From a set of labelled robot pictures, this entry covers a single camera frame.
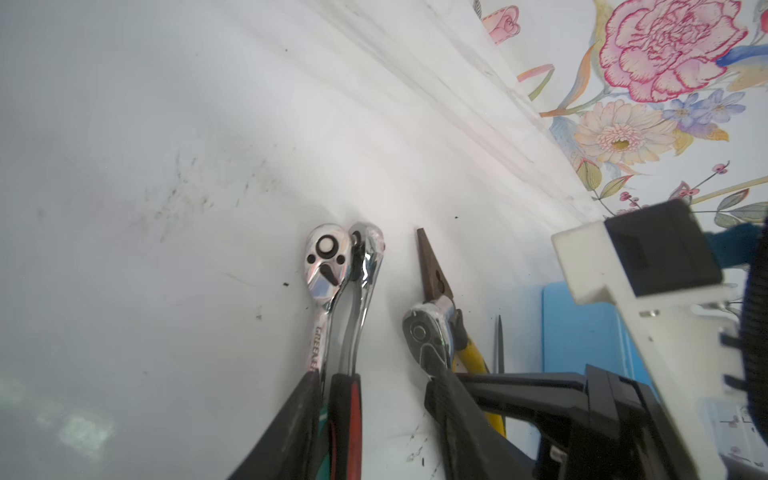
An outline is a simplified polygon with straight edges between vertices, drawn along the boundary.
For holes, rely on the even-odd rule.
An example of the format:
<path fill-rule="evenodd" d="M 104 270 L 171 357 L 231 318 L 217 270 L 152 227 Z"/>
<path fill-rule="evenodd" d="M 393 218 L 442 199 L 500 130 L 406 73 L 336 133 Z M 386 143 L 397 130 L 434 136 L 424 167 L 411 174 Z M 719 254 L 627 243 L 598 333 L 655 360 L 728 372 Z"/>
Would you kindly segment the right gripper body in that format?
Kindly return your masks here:
<path fill-rule="evenodd" d="M 645 384 L 584 374 L 457 374 L 480 409 L 540 433 L 532 479 L 694 479 L 690 455 Z"/>

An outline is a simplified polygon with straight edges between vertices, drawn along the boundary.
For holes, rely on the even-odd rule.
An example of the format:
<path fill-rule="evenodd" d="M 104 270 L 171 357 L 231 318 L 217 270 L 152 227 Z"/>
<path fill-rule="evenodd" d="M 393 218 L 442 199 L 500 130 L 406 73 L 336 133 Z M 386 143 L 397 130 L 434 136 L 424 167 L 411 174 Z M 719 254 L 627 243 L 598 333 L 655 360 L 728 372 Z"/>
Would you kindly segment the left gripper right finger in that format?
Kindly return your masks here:
<path fill-rule="evenodd" d="M 449 368 L 434 371 L 425 408 L 440 434 L 447 479 L 532 479 L 536 462 L 499 434 Z"/>

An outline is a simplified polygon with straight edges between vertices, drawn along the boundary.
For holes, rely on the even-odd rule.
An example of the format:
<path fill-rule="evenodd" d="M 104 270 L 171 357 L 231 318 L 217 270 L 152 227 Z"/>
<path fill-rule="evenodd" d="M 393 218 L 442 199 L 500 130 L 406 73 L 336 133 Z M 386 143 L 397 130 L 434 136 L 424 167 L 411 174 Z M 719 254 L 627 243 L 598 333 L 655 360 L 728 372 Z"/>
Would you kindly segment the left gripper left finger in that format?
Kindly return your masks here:
<path fill-rule="evenodd" d="M 321 401 L 320 375 L 308 371 L 229 479 L 309 479 Z"/>

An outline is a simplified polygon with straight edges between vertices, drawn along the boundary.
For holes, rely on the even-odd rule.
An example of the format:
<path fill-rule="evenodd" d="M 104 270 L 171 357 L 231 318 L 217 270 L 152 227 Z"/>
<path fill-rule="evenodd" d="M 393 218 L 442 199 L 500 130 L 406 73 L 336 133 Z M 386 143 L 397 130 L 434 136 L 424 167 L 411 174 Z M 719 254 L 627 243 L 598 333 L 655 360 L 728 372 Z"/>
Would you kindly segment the blue plastic tool box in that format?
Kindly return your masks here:
<path fill-rule="evenodd" d="M 564 282 L 542 292 L 542 363 L 545 372 L 582 374 L 593 365 L 653 385 L 615 306 L 578 305 Z"/>

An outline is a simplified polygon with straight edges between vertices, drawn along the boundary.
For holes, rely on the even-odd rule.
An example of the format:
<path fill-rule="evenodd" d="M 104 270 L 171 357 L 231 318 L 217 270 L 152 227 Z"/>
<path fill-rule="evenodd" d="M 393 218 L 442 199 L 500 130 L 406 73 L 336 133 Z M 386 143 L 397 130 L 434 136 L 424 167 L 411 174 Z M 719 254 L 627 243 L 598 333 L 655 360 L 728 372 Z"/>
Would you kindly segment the green handled ratchet wrench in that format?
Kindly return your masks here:
<path fill-rule="evenodd" d="M 305 277 L 313 317 L 307 370 L 318 375 L 320 399 L 328 401 L 326 437 L 332 479 L 360 477 L 360 449 L 356 445 L 361 436 L 359 379 L 350 373 L 326 379 L 333 312 L 350 277 L 351 257 L 352 240 L 343 227 L 327 223 L 310 233 Z"/>

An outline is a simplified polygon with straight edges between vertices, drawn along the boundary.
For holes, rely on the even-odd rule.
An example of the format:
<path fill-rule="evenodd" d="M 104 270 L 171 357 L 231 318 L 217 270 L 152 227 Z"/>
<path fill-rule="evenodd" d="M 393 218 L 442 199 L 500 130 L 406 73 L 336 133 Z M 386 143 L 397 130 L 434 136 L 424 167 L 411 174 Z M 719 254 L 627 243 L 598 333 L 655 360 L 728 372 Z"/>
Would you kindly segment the small chrome ratchet wrench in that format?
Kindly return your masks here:
<path fill-rule="evenodd" d="M 431 378 L 451 370 L 455 355 L 452 321 L 454 302 L 446 295 L 412 306 L 402 329 L 408 349 L 420 368 Z"/>

